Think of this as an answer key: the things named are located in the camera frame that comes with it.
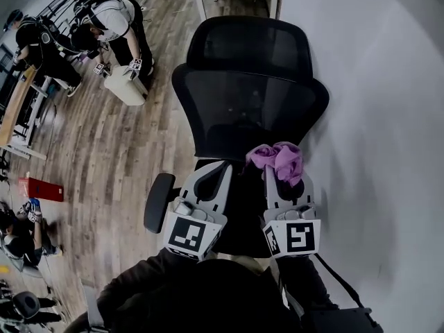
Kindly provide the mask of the white trash bin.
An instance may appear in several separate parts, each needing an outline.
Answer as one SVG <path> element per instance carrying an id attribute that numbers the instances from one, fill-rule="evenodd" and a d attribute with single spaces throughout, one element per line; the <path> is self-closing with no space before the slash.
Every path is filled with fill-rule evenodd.
<path id="1" fill-rule="evenodd" d="M 104 81 L 104 87 L 128 106 L 140 106 L 145 103 L 148 90 L 140 79 L 124 71 L 126 66 L 113 66 L 111 75 Z"/>

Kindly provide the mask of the person's left forearm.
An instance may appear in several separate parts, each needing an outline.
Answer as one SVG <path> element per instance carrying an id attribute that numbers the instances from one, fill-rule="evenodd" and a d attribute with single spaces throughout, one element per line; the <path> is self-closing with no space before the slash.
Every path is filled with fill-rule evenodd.
<path id="1" fill-rule="evenodd" d="M 156 256 L 141 260 L 125 270 L 104 287 L 97 300 L 105 324 L 109 325 L 118 308 L 133 296 L 160 288 L 197 263 L 195 259 L 170 253 L 163 248 Z"/>

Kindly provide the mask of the black shoulder bag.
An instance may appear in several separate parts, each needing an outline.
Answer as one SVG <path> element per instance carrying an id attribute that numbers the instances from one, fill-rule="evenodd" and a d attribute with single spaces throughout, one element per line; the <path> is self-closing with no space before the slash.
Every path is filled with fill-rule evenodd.
<path id="1" fill-rule="evenodd" d="M 357 307 L 351 309 L 317 309 L 302 316 L 307 333 L 384 333 L 381 325 L 372 319 L 370 308 L 364 307 L 359 294 L 336 273 L 319 254 L 314 255 L 324 268 L 346 290 Z"/>

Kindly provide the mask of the person's beige trousers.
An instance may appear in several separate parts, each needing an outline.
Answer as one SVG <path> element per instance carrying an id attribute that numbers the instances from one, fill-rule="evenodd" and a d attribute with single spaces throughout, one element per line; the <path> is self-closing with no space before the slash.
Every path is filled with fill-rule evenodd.
<path id="1" fill-rule="evenodd" d="M 245 255 L 229 255 L 228 259 L 232 262 L 242 265 L 255 275 L 260 275 L 264 272 L 261 264 L 253 257 Z"/>

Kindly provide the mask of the black office chair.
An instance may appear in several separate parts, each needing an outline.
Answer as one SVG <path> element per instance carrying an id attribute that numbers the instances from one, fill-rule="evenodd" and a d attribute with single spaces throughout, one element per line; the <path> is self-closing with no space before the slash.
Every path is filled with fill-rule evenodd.
<path id="1" fill-rule="evenodd" d="M 307 36 L 276 19 L 207 19 L 194 33 L 185 63 L 173 71 L 172 85 L 191 126 L 194 171 L 220 160 L 232 165 L 223 213 L 228 222 L 210 253 L 271 257 L 263 233 L 264 171 L 246 164 L 246 154 L 262 144 L 298 146 L 323 115 L 330 98 L 313 77 Z M 161 173 L 148 194 L 144 226 L 155 234 L 164 236 L 167 214 L 181 197 L 183 185 L 175 187 L 175 180 Z M 217 180 L 202 181 L 198 197 L 210 200 Z M 293 187 L 276 181 L 281 198 L 298 206 Z"/>

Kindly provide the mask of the person's dark jacket torso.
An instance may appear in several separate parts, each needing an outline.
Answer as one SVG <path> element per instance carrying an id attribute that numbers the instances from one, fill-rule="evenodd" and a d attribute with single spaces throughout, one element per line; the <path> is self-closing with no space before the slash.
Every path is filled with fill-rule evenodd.
<path id="1" fill-rule="evenodd" d="M 133 296 L 104 326 L 109 333 L 302 333 L 270 275 L 226 259 L 198 262 Z"/>

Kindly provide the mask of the purple cloth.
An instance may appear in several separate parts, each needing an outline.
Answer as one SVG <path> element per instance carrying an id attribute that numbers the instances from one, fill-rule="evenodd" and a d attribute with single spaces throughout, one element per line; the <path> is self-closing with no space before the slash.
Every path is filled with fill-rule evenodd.
<path id="1" fill-rule="evenodd" d="M 302 151 L 291 142 L 255 147 L 246 154 L 246 164 L 250 163 L 262 171 L 271 168 L 277 179 L 290 187 L 295 187 L 302 179 Z"/>

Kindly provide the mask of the wooden desk with white frame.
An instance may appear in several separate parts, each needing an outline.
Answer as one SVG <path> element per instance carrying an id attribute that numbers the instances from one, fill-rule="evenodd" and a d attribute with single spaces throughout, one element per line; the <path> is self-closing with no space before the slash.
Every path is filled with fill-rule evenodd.
<path id="1" fill-rule="evenodd" d="M 29 89 L 34 86 L 33 80 L 36 74 L 37 71 L 34 68 L 29 67 L 18 78 L 17 85 L 12 92 L 10 102 L 8 103 L 0 125 L 0 148 L 27 160 L 30 157 L 46 160 L 45 155 L 38 153 L 23 144 L 15 143 L 12 138 L 24 99 L 26 98 Z"/>

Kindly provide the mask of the red box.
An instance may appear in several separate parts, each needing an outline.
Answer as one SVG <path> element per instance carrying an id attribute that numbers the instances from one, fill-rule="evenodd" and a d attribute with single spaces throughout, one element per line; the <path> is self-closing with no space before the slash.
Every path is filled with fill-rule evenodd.
<path id="1" fill-rule="evenodd" d="M 19 193 L 27 198 L 51 200 L 62 203 L 64 188 L 61 185 L 45 182 L 35 178 L 19 178 Z"/>

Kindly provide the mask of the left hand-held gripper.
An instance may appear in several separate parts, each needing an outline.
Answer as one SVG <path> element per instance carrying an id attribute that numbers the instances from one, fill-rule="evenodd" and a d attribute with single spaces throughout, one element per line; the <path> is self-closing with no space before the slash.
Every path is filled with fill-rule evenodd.
<path id="1" fill-rule="evenodd" d="M 218 175 L 213 197 L 198 197 L 198 185 Z M 206 164 L 187 177 L 174 201 L 173 210 L 166 216 L 164 247 L 173 254 L 203 261 L 207 258 L 228 222 L 224 210 L 232 179 L 232 165 L 227 161 Z"/>

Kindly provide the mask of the person's right forearm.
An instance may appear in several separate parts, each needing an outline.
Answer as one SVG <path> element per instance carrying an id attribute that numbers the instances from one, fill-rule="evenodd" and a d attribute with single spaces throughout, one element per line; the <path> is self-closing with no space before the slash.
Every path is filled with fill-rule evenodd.
<path id="1" fill-rule="evenodd" d="M 313 262 L 305 257 L 276 259 L 280 277 L 287 292 L 304 311 L 336 310 Z"/>

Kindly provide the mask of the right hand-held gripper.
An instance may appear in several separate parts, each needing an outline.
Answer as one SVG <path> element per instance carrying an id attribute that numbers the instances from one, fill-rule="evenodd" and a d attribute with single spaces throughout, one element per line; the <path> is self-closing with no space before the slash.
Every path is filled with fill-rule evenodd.
<path id="1" fill-rule="evenodd" d="M 272 166 L 264 168 L 264 184 L 268 210 L 264 213 L 266 238 L 271 257 L 295 257 L 315 254 L 319 250 L 321 220 L 316 218 L 314 184 L 306 171 L 293 188 L 295 197 L 281 198 Z"/>

